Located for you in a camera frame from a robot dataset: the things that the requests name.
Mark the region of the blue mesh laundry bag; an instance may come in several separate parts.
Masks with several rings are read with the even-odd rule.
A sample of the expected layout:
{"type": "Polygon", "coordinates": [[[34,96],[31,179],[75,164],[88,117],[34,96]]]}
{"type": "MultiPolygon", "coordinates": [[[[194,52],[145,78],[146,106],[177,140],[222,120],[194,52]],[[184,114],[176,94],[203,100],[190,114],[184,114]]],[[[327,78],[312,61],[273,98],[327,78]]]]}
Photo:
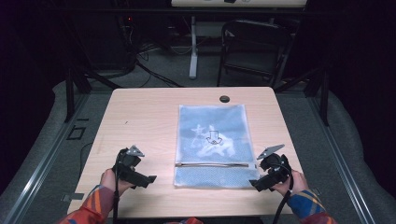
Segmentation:
{"type": "Polygon", "coordinates": [[[196,189],[245,189],[260,173],[243,105],[181,105],[178,113],[174,185],[196,189]],[[198,157],[191,142],[197,125],[233,139],[233,156],[198,157]]]}

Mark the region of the person's left hand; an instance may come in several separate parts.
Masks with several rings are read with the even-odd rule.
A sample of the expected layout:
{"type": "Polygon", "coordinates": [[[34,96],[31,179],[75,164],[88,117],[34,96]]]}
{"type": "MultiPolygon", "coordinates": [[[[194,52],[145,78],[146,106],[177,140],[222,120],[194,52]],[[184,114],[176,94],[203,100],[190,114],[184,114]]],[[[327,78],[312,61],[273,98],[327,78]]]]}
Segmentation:
{"type": "Polygon", "coordinates": [[[121,196],[127,189],[130,189],[134,186],[124,180],[116,180],[116,175],[111,169],[106,169],[101,176],[100,184],[108,189],[111,189],[113,192],[116,190],[119,192],[121,196]]]}

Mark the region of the aluminium floor rail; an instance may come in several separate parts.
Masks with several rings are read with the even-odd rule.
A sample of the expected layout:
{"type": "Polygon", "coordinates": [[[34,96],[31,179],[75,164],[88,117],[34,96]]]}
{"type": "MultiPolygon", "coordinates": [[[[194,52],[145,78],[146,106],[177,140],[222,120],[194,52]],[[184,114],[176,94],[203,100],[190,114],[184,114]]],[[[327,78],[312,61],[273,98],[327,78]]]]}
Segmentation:
{"type": "Polygon", "coordinates": [[[307,102],[313,111],[314,117],[318,122],[320,129],[324,133],[328,144],[330,145],[332,160],[335,164],[338,174],[340,175],[340,178],[342,179],[348,197],[355,208],[361,224],[376,224],[375,219],[368,208],[367,202],[364,200],[361,190],[358,187],[352,173],[350,172],[349,167],[347,166],[347,162],[342,155],[340,147],[332,135],[330,127],[326,126],[322,121],[322,118],[319,114],[319,105],[316,99],[308,97],[307,102]]]}
{"type": "Polygon", "coordinates": [[[67,213],[79,174],[79,149],[69,135],[89,97],[77,98],[66,119],[65,99],[55,98],[49,117],[20,170],[0,195],[0,224],[51,224],[67,213]]]}

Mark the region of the person's lap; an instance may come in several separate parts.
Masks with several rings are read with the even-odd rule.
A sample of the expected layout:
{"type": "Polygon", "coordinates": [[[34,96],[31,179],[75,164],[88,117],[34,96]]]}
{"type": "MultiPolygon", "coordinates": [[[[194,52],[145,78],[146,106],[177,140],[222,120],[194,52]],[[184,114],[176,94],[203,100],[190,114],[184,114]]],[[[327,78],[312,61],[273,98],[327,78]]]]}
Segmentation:
{"type": "Polygon", "coordinates": [[[205,223],[196,217],[189,217],[182,220],[165,221],[163,224],[205,224],[205,223]]]}

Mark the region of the person's right hand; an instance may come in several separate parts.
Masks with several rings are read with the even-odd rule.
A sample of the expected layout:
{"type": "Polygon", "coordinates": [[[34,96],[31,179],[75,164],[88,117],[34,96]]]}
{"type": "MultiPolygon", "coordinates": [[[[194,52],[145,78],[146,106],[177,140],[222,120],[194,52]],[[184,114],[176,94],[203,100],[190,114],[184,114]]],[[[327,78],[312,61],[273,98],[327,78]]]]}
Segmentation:
{"type": "Polygon", "coordinates": [[[286,181],[273,185],[272,189],[279,192],[282,196],[285,196],[290,189],[290,182],[293,182],[290,195],[309,189],[304,174],[295,170],[291,171],[291,176],[286,181]]]}

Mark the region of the black horizontal frame bar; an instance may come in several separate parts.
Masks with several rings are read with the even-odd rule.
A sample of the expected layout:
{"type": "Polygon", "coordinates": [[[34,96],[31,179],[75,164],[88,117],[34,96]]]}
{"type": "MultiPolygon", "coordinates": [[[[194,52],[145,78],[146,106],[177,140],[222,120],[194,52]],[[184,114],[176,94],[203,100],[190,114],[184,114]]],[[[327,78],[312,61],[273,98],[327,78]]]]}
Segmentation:
{"type": "Polygon", "coordinates": [[[62,13],[108,13],[108,14],[149,14],[149,15],[280,15],[295,17],[338,17],[346,13],[344,11],[297,11],[297,10],[270,10],[265,8],[253,9],[227,9],[227,8],[45,8],[47,11],[62,13]]]}

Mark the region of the white desk leg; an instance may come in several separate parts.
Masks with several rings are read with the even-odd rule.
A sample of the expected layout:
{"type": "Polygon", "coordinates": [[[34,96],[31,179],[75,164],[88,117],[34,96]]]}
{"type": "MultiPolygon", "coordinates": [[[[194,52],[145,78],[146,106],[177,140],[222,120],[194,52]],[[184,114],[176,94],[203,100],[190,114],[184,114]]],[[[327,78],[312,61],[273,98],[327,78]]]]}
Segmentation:
{"type": "Polygon", "coordinates": [[[191,17],[191,63],[190,63],[190,79],[197,78],[197,64],[198,64],[198,54],[197,54],[197,40],[196,40],[196,20],[195,17],[191,17]]]}

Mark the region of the white desk top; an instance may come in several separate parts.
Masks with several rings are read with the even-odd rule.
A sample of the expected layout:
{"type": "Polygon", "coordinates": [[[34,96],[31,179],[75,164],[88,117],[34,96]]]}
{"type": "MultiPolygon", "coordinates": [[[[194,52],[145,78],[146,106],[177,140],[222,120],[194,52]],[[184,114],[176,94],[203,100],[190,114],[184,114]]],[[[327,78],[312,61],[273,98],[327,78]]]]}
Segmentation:
{"type": "Polygon", "coordinates": [[[171,0],[173,7],[305,7],[308,0],[171,0]]]}

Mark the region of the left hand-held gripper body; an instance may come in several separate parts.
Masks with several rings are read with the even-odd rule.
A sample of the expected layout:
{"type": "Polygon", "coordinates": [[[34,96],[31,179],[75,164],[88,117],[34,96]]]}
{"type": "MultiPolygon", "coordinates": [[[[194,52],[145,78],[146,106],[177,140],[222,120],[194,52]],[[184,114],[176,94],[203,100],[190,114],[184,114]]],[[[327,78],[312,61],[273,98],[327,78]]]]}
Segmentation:
{"type": "Polygon", "coordinates": [[[124,171],[133,172],[136,165],[141,162],[141,157],[144,157],[144,153],[135,145],[121,149],[113,166],[113,172],[116,176],[124,171]]]}

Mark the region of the white cloth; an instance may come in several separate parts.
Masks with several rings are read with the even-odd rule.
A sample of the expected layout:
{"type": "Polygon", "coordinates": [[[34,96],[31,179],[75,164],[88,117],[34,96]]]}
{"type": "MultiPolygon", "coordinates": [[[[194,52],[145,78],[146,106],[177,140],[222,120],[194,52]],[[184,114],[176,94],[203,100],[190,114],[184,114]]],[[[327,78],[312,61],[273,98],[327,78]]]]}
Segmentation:
{"type": "Polygon", "coordinates": [[[196,150],[198,157],[208,157],[214,154],[220,156],[233,156],[236,151],[233,145],[233,139],[226,137],[210,125],[208,131],[201,125],[197,125],[194,137],[191,142],[191,148],[196,150]]]}

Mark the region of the grey tape strip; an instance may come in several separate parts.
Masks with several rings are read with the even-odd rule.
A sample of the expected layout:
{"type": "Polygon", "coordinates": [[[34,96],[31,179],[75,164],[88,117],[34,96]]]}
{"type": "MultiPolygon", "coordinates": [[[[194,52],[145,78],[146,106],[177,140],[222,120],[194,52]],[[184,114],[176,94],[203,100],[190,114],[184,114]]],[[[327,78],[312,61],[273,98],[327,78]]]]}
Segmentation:
{"type": "Polygon", "coordinates": [[[74,200],[82,200],[84,197],[83,193],[69,193],[69,194],[64,194],[61,201],[62,202],[67,202],[71,203],[74,200]]]}

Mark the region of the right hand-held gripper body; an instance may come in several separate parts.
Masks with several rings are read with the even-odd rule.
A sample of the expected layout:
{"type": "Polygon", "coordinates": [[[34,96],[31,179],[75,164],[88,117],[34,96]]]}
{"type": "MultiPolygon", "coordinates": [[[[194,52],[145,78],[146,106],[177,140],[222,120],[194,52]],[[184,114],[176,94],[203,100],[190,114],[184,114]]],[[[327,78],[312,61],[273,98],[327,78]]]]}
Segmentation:
{"type": "Polygon", "coordinates": [[[279,156],[276,154],[276,152],[284,146],[284,144],[281,144],[267,147],[258,156],[258,160],[261,160],[260,167],[267,172],[267,175],[271,175],[277,184],[286,181],[291,171],[287,157],[285,155],[279,156]]]}

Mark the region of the black frame post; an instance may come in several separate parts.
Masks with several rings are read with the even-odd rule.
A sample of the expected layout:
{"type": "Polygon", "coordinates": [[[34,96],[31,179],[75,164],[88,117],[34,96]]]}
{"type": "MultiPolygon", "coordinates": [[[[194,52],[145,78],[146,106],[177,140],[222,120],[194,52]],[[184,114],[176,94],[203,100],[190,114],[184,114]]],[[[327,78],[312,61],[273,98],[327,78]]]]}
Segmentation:
{"type": "Polygon", "coordinates": [[[329,98],[330,77],[326,68],[318,68],[309,76],[309,81],[304,89],[306,97],[315,97],[320,94],[319,116],[325,126],[329,125],[328,121],[328,98],[329,98]]]}
{"type": "Polygon", "coordinates": [[[66,117],[65,122],[68,122],[75,113],[75,91],[74,87],[83,94],[91,92],[92,87],[88,79],[85,77],[85,71],[81,66],[70,67],[65,74],[66,86],[66,117]]]}

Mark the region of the black folding chair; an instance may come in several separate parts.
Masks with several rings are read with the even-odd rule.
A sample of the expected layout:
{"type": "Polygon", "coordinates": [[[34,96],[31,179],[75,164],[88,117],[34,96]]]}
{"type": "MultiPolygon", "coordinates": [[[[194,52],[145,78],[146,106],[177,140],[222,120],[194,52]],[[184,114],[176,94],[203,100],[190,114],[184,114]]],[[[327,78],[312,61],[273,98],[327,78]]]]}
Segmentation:
{"type": "Polygon", "coordinates": [[[227,21],[221,28],[217,86],[222,71],[234,70],[262,77],[274,87],[291,41],[290,32],[278,24],[242,19],[227,21]]]}

